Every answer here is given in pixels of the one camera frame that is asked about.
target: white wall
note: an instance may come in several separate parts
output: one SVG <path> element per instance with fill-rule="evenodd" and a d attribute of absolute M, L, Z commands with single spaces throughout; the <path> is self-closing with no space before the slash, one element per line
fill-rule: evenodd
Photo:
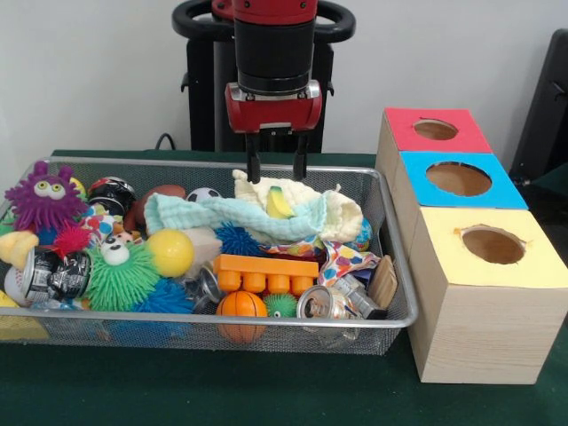
<path fill-rule="evenodd" d="M 0 190 L 54 148 L 189 147 L 179 0 L 0 1 Z M 343 0 L 324 149 L 374 153 L 386 106 L 466 107 L 509 165 L 565 0 Z"/>
<path fill-rule="evenodd" d="M 340 3 L 358 22 L 335 46 L 327 151 L 374 153 L 385 107 L 460 107 L 511 164 L 550 37 L 568 25 L 568 1 Z"/>

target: shape sorter box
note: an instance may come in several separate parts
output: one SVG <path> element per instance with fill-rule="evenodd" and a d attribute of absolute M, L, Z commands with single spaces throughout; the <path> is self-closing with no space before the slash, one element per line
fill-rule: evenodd
<path fill-rule="evenodd" d="M 527 209 L 493 154 L 403 152 L 400 158 L 391 191 L 407 256 L 420 206 Z"/>
<path fill-rule="evenodd" d="M 536 382 L 566 315 L 568 271 L 528 210 L 421 208 L 410 265 L 423 382 Z"/>
<path fill-rule="evenodd" d="M 386 108 L 375 168 L 390 188 L 403 151 L 490 154 L 492 149 L 466 109 Z"/>

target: wire basket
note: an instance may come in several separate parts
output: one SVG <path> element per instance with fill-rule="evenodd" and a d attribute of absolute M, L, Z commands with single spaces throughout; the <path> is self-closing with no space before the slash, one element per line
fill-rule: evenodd
<path fill-rule="evenodd" d="M 112 160 L 75 157 L 45 159 L 50 173 L 61 166 L 74 169 L 85 185 L 104 176 L 125 179 L 138 196 L 158 185 L 177 184 L 187 190 L 215 188 L 224 197 L 234 196 L 233 169 L 243 164 Z M 292 178 L 289 166 L 264 165 L 262 176 Z M 398 332 L 417 316 L 414 285 L 408 270 L 391 196 L 383 176 L 376 170 L 342 167 L 309 167 L 304 181 L 316 191 L 335 189 L 357 202 L 375 230 L 370 250 L 378 256 L 389 254 L 395 265 L 398 289 L 386 319 L 283 319 L 182 315 L 135 312 L 92 312 L 0 308 L 0 341 L 38 344 L 179 348 L 238 351 L 279 351 L 314 353 L 358 353 L 383 355 Z M 9 204 L 0 207 L 4 217 Z M 4 285 L 7 264 L 0 264 Z M 12 340 L 10 330 L 38 328 L 37 338 Z M 253 343 L 233 343 L 220 329 L 231 327 L 256 332 Z"/>

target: purple fuzzy toy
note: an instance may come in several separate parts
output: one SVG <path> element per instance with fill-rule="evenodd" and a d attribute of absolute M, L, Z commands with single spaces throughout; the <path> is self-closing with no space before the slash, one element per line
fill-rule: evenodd
<path fill-rule="evenodd" d="M 69 180 L 73 169 L 63 166 L 57 176 L 48 174 L 47 162 L 37 162 L 28 179 L 6 191 L 6 200 L 12 202 L 16 222 L 14 229 L 35 232 L 53 228 L 61 231 L 66 224 L 73 224 L 74 217 L 81 216 L 88 206 L 77 195 L 75 184 Z"/>

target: red box top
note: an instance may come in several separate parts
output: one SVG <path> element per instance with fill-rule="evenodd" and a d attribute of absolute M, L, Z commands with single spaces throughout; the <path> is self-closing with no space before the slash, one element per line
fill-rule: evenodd
<path fill-rule="evenodd" d="M 492 153 L 467 109 L 386 108 L 399 151 Z"/>

